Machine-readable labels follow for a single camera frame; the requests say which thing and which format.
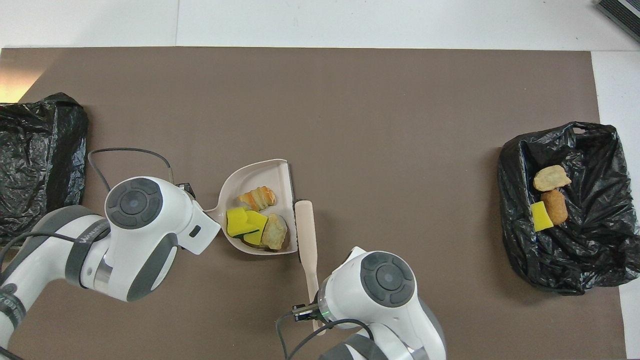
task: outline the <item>bread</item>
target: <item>bread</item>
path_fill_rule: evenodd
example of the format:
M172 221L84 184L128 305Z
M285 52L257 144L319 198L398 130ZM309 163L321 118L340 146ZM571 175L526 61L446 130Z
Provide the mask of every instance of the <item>bread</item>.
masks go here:
M566 221L569 214L566 210L564 195L561 192L556 189L545 192L542 194L541 199L545 203L547 214L554 225L560 225Z
M269 214L267 224L262 232L262 244L267 245L271 250L282 249L282 243L287 235L287 223L280 215Z
M571 179L567 177L566 172L560 165L545 167L533 178L533 187L541 192L561 188L568 184L571 184Z
M261 186L238 197L254 211L262 211L276 203L276 195L266 186Z

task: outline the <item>yellow sponge piece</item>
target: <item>yellow sponge piece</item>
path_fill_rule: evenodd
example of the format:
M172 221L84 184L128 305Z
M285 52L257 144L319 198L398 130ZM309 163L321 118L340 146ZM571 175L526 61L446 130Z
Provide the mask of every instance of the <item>yellow sponge piece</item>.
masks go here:
M554 223L547 214L545 203L542 201L531 204L531 215L533 217L533 229L535 231L548 229L549 227L554 226Z
M246 217L247 222L257 227L258 231L245 234L243 240L253 245L260 245L260 239L262 238L262 232L264 231L264 226L267 224L268 217L253 210L248 210Z
M236 238L238 236L258 231L257 226L249 223L246 208L233 208L227 210L227 234Z

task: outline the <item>trash bag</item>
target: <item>trash bag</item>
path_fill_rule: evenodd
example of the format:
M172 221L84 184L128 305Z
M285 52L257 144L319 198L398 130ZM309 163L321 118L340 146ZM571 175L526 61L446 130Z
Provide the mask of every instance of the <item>trash bag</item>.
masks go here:
M541 192L533 178L551 165L561 165L572 181L559 189L569 217L536 232L530 206L540 201ZM509 262L533 286L583 295L594 286L617 286L639 275L638 224L615 127L571 122L517 136L500 152L498 185Z
M0 244L30 231L48 212L79 204L88 118L63 93L0 104Z

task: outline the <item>black cable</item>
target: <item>black cable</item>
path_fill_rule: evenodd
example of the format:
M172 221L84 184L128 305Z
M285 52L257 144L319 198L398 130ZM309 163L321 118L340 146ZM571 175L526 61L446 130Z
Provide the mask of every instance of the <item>black cable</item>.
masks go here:
M321 326L318 330L312 332L311 334L309 334L309 336L307 336L304 340L302 340L298 346L296 346L295 349L293 349L293 351L291 352L290 355L287 355L287 346L284 343L284 338L282 337L282 333L280 332L280 322L282 322L282 320L288 318L289 316L292 316L293 313L292 312L288 312L284 315L282 315L278 320L276 320L276 332L278 333L278 337L280 338L280 343L282 344L282 350L284 351L284 357L286 360L290 360L293 355L295 353L297 353L303 346L305 346L309 340L311 340L312 338L314 338L314 336L318 335L319 333L327 330L327 329L332 329L334 326L341 324L341 323L354 323L356 325L361 326L363 329L365 329L365 331L367 331L367 335L369 335L369 339L371 339L371 341L373 340L373 332L371 331L371 329L369 328L369 326L367 326L367 324L361 322L360 320L357 319L341 319L341 320L336 320L333 322L328 322L327 324L325 324L324 326Z
M164 156L158 154L157 152L153 152L151 150L139 149L137 147L107 147L105 149L98 149L98 150L94 150L92 152L89 152L89 154L87 154L86 158L89 161L89 165L91 165L91 167L95 170L96 174L98 174L98 177L100 178L100 180L102 181L104 186L107 188L108 192L111 191L111 187L109 186L109 183L107 182L107 179L104 177L104 175L102 175L102 172L93 163L93 158L92 158L93 154L97 154L98 152L106 152L106 151L138 151L138 152L144 152L146 154L151 154L151 155L157 156L162 161L164 161L164 164L169 169L169 182L171 184L173 184L173 170L171 169L171 165L169 164L169 161Z
M0 250L0 279L2 280L2 282L4 282L4 276L2 274L2 264L4 262L4 257L6 256L6 253L9 251L9 249L11 249L12 246L14 246L18 241L22 240L22 239L26 239L30 236L52 236L55 238L60 238L62 240L68 240L68 241L76 241L76 238L72 238L71 236L67 236L67 235L62 235L62 234L56 234L56 233L52 233L50 231L30 231L28 233L23 233L20 234L16 237L14 237L13 239L11 239L3 248L2 250Z
M19 357L18 355L14 354L13 352L10 352L9 350L0 347L0 355L6 357L9 360L24 360L23 358Z

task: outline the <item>food item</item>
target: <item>food item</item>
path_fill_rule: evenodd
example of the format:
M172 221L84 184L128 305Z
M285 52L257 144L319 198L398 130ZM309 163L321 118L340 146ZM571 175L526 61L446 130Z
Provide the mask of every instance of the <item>food item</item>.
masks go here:
M276 203L276 195L266 186L261 186L238 197L238 200L251 206L254 211L262 211Z
M533 217L533 229L535 231L548 229L549 227L554 226L554 223L547 214L547 209L545 209L545 203L542 201L531 204L531 215Z
M227 234L233 238L242 237L244 234L254 233L260 230L256 225L249 223L247 208L234 208L227 210Z
M268 217L253 210L248 210L246 216L247 222L257 226L259 230L254 233L245 234L243 240L252 245L260 245L260 239L262 239L262 233L264 232L264 226L267 224Z
M550 192L543 193L541 200L544 202L547 214L554 225L562 224L569 217L566 210L564 195L558 190L554 189Z
M287 234L287 223L280 215L269 214L262 233L262 243L271 250L280 250Z
M571 179L567 177L566 172L560 165L545 167L533 178L533 187L541 192L561 188L568 184L571 184Z

